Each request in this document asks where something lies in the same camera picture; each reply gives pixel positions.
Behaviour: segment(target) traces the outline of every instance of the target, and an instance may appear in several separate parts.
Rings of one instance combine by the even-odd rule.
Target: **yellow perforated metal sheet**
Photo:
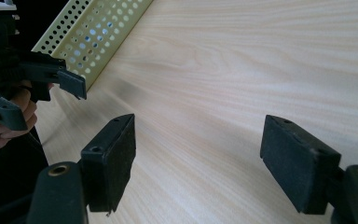
[[[152,1],[71,0],[33,51],[64,59],[88,90]]]

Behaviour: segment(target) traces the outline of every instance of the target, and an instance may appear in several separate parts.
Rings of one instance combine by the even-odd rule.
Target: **hole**
[[[92,152],[102,152],[103,150],[100,147],[92,147],[90,149],[90,151],[92,151]]]
[[[66,48],[67,50],[71,50],[71,49],[72,49],[72,45],[67,44],[67,45],[65,45],[65,48]]]
[[[76,34],[77,34],[77,35],[83,35],[84,33],[83,33],[82,30],[76,30]]]
[[[93,21],[94,18],[93,18],[92,16],[87,16],[87,20],[88,20],[88,21]]]
[[[56,167],[52,168],[51,170],[49,170],[48,175],[59,176],[59,175],[66,174],[68,171],[69,171],[68,165],[59,165],[59,166],[56,166]]]

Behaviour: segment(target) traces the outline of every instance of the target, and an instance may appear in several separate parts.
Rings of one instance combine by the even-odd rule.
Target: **screw hole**
[[[67,165],[59,165],[54,167],[53,169],[48,171],[48,175],[50,176],[58,176],[63,175],[69,171],[69,166]]]

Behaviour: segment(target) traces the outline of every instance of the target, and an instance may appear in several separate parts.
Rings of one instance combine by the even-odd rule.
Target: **wood grain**
[[[130,183],[90,223],[330,223],[330,206],[296,212],[259,149],[270,114],[358,164],[358,1],[155,0],[86,101],[51,95],[37,111],[50,163],[136,117]]]

